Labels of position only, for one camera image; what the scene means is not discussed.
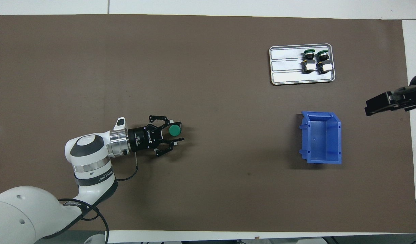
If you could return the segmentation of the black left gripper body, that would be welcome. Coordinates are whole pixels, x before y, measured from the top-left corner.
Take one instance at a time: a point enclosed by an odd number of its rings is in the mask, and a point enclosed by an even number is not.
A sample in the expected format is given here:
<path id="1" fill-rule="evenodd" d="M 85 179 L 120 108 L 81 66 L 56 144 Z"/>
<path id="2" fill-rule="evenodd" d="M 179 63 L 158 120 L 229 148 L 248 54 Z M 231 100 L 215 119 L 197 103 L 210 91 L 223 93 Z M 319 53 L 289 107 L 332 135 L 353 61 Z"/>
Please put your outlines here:
<path id="1" fill-rule="evenodd" d="M 131 152 L 154 149 L 159 145 L 159 131 L 155 125 L 146 125 L 128 130 Z"/>

